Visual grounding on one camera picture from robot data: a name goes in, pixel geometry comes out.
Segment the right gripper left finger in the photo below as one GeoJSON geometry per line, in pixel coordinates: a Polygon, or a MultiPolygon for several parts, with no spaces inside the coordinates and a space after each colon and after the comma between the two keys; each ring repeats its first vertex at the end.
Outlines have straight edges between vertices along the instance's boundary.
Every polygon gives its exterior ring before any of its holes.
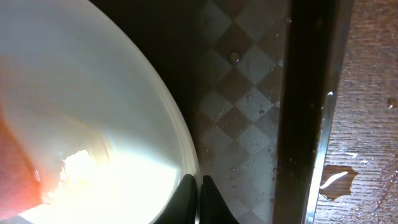
{"type": "Polygon", "coordinates": [[[194,176],[186,174],[154,224],[194,224],[198,190],[194,176]]]}

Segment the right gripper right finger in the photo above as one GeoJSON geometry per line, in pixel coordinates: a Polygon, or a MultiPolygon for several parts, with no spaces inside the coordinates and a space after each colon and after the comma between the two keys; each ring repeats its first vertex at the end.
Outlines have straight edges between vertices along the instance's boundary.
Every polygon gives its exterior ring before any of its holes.
{"type": "Polygon", "coordinates": [[[202,180],[200,224],[239,224],[209,175],[204,175],[202,180]]]}

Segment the white plate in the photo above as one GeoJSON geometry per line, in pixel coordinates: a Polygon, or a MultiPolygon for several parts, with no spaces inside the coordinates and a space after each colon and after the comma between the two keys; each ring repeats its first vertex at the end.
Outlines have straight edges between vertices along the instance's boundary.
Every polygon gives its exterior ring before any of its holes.
{"type": "Polygon", "coordinates": [[[197,179],[169,90],[89,1],[1,1],[1,109],[42,193],[2,223],[154,223],[197,179]]]}

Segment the green and white sponge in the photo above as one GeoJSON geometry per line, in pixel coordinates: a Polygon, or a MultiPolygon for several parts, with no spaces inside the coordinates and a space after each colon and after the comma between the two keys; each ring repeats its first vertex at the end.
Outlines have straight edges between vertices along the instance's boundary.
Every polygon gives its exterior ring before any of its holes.
{"type": "Polygon", "coordinates": [[[1,109],[1,220],[42,204],[39,181],[1,109]]]}

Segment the brown serving tray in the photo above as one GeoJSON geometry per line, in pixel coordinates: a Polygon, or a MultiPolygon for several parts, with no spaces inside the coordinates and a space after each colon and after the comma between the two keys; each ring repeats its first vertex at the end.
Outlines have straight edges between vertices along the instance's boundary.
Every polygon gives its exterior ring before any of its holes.
{"type": "Polygon", "coordinates": [[[180,107],[239,223],[313,223],[351,1],[96,1],[180,107]]]}

